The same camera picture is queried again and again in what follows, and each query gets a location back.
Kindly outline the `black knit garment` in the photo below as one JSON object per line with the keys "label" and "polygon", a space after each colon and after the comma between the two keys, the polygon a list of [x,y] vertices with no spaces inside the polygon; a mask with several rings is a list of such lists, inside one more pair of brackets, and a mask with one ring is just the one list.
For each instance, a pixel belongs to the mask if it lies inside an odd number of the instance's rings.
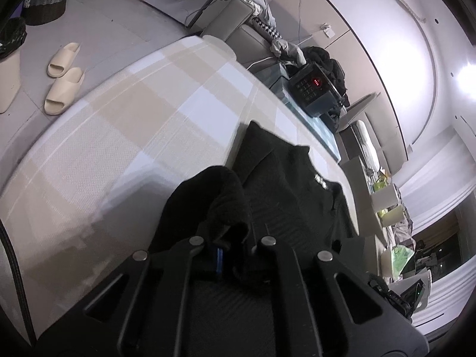
{"label": "black knit garment", "polygon": [[191,356],[274,355],[271,289],[251,260],[263,236],[289,244],[301,265],[356,236],[341,185],[317,172],[309,152],[250,123],[231,168],[206,168],[167,200],[151,253],[194,236],[223,245],[223,273],[193,291]]}

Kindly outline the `black clothes pile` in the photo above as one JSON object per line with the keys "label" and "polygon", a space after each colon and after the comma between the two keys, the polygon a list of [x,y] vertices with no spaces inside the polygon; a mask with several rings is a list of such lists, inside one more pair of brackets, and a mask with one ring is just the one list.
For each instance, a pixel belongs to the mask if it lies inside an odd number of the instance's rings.
{"label": "black clothes pile", "polygon": [[325,49],[317,46],[305,47],[303,54],[307,61],[315,62],[321,67],[326,77],[332,82],[332,85],[334,85],[342,97],[341,102],[343,106],[349,107],[349,97],[345,86],[345,72],[340,63],[330,57],[330,54]]}

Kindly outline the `striped grey clothes on sofa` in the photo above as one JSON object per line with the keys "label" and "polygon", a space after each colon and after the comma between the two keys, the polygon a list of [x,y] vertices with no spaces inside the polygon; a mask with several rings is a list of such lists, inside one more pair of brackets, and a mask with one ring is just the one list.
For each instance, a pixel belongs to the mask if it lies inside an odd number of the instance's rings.
{"label": "striped grey clothes on sofa", "polygon": [[[253,8],[253,14],[255,16],[260,18],[264,23],[276,28],[275,18],[272,15],[267,0],[242,1],[248,3]],[[284,40],[282,36],[280,39],[273,40],[271,51],[279,60],[284,60],[286,63],[292,63],[298,67],[302,67],[307,63],[302,49],[298,45]]]}

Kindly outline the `beige checked bed sheet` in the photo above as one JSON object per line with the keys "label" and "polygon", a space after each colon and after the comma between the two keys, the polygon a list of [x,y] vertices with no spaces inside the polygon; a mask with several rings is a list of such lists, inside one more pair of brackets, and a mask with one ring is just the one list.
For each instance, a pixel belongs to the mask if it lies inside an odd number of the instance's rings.
{"label": "beige checked bed sheet", "polygon": [[317,171],[354,203],[343,170],[283,102],[197,36],[127,66],[60,115],[1,194],[35,333],[147,248],[172,191],[230,165],[251,121],[309,147]]}

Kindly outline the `white storage box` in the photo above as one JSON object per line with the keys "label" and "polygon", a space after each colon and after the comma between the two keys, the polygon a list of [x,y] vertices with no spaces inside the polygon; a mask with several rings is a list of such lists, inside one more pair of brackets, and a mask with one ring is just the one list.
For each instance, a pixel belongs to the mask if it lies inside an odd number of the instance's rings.
{"label": "white storage box", "polygon": [[370,195],[371,205],[374,212],[379,212],[399,204],[397,189],[394,184],[388,184]]}

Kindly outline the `right cream slipper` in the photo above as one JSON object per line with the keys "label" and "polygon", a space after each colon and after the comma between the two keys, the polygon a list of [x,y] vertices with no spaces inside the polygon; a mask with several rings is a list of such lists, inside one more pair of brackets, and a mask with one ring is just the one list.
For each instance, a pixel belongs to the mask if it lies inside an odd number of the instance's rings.
{"label": "right cream slipper", "polygon": [[79,67],[73,67],[56,79],[44,100],[44,112],[50,116],[63,114],[73,104],[84,78],[85,72]]}

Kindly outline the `cream slipper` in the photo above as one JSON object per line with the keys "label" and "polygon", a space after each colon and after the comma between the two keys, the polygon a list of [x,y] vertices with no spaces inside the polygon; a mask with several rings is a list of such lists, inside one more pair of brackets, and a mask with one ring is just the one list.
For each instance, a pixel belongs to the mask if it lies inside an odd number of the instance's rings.
{"label": "cream slipper", "polygon": [[50,116],[63,114],[73,104],[84,78],[85,72],[79,67],[73,67],[56,79],[44,100],[44,112]]}
{"label": "cream slipper", "polygon": [[74,42],[68,43],[63,48],[60,48],[48,63],[48,76],[51,78],[64,76],[76,59],[80,49],[81,45]]}

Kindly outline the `black device red display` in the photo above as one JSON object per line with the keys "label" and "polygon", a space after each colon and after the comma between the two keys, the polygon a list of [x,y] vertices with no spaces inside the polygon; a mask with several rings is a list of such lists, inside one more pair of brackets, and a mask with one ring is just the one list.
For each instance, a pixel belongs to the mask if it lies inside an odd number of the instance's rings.
{"label": "black device red display", "polygon": [[341,104],[341,95],[315,62],[305,64],[288,83],[295,102],[312,118]]}

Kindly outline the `left cream slipper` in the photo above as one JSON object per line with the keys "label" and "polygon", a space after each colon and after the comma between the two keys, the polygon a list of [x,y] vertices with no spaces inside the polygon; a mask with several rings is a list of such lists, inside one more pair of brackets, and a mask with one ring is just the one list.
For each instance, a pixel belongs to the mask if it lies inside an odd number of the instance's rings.
{"label": "left cream slipper", "polygon": [[68,43],[63,48],[60,48],[48,63],[48,76],[51,78],[64,76],[76,59],[80,49],[81,45],[74,42]]}

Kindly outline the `grey sofa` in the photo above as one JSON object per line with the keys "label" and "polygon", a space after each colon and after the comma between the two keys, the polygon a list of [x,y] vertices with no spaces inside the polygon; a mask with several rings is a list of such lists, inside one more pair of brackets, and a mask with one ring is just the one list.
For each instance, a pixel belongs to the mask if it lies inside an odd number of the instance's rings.
{"label": "grey sofa", "polygon": [[237,61],[252,73],[278,63],[271,51],[272,42],[281,34],[253,14],[242,0],[230,0],[204,28],[202,35],[222,40],[235,53]]}

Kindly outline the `cream waste bin black liner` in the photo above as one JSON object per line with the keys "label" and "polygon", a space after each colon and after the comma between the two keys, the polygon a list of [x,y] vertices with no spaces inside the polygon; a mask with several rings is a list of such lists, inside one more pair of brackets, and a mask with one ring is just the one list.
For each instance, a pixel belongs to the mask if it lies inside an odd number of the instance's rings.
{"label": "cream waste bin black liner", "polygon": [[1,30],[0,113],[5,113],[21,88],[20,47],[26,40],[22,17],[10,18]]}

